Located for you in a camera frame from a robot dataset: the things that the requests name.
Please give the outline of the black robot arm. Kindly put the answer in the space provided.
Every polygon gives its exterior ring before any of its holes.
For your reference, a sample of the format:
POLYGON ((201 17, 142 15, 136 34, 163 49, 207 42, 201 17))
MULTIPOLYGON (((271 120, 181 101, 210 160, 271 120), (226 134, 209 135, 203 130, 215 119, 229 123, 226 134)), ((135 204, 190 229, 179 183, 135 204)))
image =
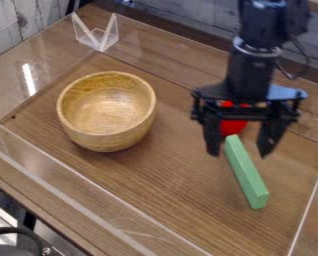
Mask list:
POLYGON ((238 0, 239 30, 233 39, 226 77, 191 91, 191 119, 203 127, 206 149, 217 156, 225 121, 258 121, 259 154, 269 155, 299 118, 307 93, 273 83, 285 43, 307 32, 309 0, 238 0))

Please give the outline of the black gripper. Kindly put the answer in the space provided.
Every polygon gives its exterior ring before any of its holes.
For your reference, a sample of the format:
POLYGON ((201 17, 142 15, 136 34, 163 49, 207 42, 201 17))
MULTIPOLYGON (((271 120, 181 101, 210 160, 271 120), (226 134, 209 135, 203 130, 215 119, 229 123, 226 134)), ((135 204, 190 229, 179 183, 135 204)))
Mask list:
POLYGON ((241 37, 233 41, 226 77, 221 83, 191 91, 191 119, 203 122, 207 152, 219 155, 221 119, 259 121, 257 147, 265 158, 299 118, 307 93, 273 83, 281 48, 253 48, 241 37))

